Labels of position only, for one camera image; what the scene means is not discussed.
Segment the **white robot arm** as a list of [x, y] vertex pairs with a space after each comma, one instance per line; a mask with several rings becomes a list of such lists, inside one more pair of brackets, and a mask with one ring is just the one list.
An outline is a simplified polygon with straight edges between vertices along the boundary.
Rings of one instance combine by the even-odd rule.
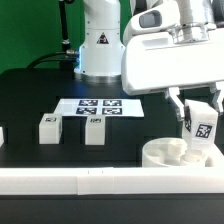
[[208, 87], [223, 112], [224, 0], [130, 0], [132, 17], [120, 29], [119, 0], [83, 0], [85, 40], [75, 73], [90, 82], [120, 78], [129, 95], [163, 92], [177, 117], [186, 116], [182, 89]]

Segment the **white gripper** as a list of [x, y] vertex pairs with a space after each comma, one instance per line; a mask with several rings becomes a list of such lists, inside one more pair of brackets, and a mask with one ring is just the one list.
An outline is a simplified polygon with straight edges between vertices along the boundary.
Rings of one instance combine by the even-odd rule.
[[168, 32], [135, 35], [122, 58], [122, 87], [129, 95], [164, 91], [178, 121], [185, 119], [180, 89], [209, 85], [212, 107], [224, 113], [224, 28], [205, 42], [174, 44]]

